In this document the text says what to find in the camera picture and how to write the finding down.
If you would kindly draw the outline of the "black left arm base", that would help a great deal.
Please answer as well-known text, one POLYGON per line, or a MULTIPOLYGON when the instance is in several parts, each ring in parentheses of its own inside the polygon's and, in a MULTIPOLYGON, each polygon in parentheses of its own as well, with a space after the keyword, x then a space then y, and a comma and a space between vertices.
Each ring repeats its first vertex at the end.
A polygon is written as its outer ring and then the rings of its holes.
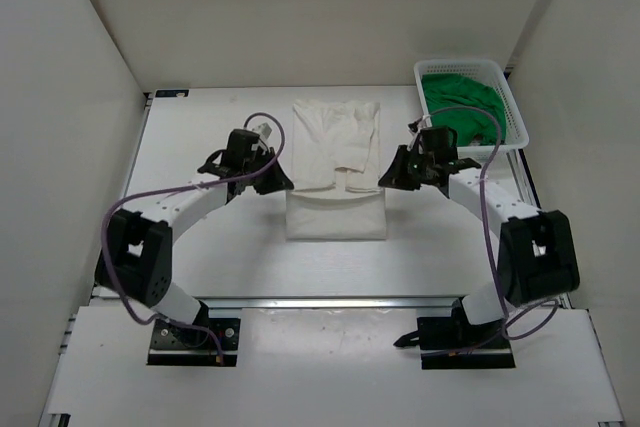
POLYGON ((157 320, 150 337, 147 364, 165 367, 235 367, 241 319, 210 317, 208 329, 216 336, 222 353, 218 352, 217 344, 209 334, 157 320))

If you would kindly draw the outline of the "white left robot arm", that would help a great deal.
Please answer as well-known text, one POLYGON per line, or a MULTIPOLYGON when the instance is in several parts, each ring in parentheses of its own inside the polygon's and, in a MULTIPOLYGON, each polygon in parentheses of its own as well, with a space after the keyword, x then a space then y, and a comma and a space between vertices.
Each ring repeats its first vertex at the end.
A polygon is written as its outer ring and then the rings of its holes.
POLYGON ((270 135, 266 123, 235 129, 227 146, 211 154, 186 187, 146 210, 120 208, 110 214, 95 282, 171 321, 186 346, 205 343, 210 333, 206 307, 172 280, 173 246, 197 222, 249 187, 259 195, 293 188, 277 160, 281 151, 268 143, 270 135))

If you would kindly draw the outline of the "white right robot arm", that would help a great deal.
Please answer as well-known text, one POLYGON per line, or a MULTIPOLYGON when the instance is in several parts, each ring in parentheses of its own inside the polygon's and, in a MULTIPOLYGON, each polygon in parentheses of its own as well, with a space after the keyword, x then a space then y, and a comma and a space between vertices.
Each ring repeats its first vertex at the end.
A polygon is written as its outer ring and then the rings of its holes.
POLYGON ((457 134, 448 127, 409 125, 410 143, 398 147, 379 180, 385 189, 416 191, 432 186, 482 222, 492 281, 462 298, 463 313, 449 334, 470 347, 517 307, 577 290, 580 273, 568 217, 542 211, 487 177, 489 164, 461 158, 457 134))

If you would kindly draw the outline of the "white t shirt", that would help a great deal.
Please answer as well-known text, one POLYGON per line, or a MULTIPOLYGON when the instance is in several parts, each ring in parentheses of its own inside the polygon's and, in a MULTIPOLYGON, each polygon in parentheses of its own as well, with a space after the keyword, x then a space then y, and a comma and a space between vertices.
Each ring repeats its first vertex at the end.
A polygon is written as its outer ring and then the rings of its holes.
POLYGON ((293 104, 292 180, 286 235, 296 241, 387 237, 378 102, 293 104))

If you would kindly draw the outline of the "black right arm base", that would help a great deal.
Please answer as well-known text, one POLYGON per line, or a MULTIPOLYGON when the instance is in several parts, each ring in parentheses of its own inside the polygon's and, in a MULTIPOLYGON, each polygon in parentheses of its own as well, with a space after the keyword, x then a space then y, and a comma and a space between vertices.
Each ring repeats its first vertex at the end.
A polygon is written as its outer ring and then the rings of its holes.
POLYGON ((472 325, 459 302, 448 317, 422 316, 417 329, 400 336, 397 349, 418 348, 422 370, 493 370, 516 367, 501 320, 472 325))

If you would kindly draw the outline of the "green t shirt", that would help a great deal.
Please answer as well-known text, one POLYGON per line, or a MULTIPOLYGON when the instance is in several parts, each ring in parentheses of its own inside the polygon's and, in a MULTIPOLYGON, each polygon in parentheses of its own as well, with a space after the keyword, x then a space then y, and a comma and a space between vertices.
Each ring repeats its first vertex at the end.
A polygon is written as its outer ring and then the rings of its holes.
POLYGON ((453 129, 459 147, 506 140, 505 108, 494 88, 455 73, 423 75, 421 86, 433 125, 453 129))

